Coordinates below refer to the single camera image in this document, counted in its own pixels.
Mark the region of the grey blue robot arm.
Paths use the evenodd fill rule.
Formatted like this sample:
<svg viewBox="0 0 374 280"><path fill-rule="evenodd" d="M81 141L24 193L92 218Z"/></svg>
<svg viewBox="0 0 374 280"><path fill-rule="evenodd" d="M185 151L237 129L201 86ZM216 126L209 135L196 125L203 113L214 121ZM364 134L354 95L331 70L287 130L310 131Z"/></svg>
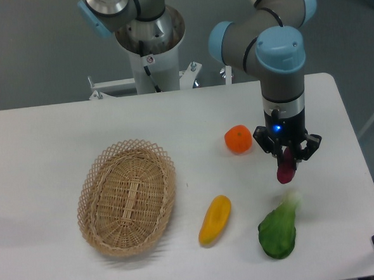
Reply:
<svg viewBox="0 0 374 280"><path fill-rule="evenodd" d="M251 0L255 13L243 23L220 22L210 33L213 59L254 76L261 83L265 125L254 139L277 159L279 168L296 170L321 144L305 128L304 63L300 33L316 11L316 0ZM114 35L134 54L135 83L145 92L176 89L178 73L155 68L161 54L171 52L184 36L184 27L165 0L80 0L79 10L101 37Z"/></svg>

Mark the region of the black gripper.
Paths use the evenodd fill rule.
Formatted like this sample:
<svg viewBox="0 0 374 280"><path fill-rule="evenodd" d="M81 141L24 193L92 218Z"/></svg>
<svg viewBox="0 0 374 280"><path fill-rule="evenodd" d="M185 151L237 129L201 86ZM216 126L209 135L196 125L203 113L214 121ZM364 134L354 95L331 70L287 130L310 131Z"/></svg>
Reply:
<svg viewBox="0 0 374 280"><path fill-rule="evenodd" d="M308 161L318 150L322 140L318 134L307 134L305 108L290 118L279 118L276 122L264 114L266 126L257 126L253 138L261 149L276 159L278 166L283 162L282 146L292 142L295 170L301 161Z"/></svg>

